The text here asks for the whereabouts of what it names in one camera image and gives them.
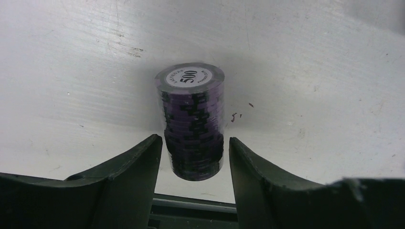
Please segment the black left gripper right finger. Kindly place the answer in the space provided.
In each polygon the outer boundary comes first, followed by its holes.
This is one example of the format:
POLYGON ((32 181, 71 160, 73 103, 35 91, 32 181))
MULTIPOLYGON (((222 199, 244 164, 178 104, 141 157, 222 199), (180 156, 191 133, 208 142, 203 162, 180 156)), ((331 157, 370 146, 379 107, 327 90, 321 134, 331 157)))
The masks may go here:
POLYGON ((405 181, 344 178, 322 185, 298 177, 229 140, 241 229, 402 229, 405 181))

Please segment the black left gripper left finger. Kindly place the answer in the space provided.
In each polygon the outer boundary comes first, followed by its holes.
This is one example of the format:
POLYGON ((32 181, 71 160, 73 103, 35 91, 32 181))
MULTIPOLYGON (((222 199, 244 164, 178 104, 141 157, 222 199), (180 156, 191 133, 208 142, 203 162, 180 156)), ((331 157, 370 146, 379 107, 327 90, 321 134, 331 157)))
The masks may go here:
POLYGON ((1 173, 3 229, 145 229, 160 165, 162 138, 65 180, 1 173))

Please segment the purple poker chip stack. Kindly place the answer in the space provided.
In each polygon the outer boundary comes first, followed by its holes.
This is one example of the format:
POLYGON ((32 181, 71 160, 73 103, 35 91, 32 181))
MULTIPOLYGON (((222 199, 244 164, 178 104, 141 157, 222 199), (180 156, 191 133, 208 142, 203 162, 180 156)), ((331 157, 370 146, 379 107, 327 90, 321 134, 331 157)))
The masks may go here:
POLYGON ((225 74, 211 64, 171 66, 154 78, 171 168, 188 181, 221 169, 224 156, 225 74))

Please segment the black robot base mount plate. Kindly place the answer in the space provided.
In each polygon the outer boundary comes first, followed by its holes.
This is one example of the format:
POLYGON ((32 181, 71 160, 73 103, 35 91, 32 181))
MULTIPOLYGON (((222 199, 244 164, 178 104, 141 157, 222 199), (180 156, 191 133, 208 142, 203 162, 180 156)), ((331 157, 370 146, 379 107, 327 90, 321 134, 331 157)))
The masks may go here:
POLYGON ((211 200, 155 194, 149 229, 237 229, 236 205, 211 200))

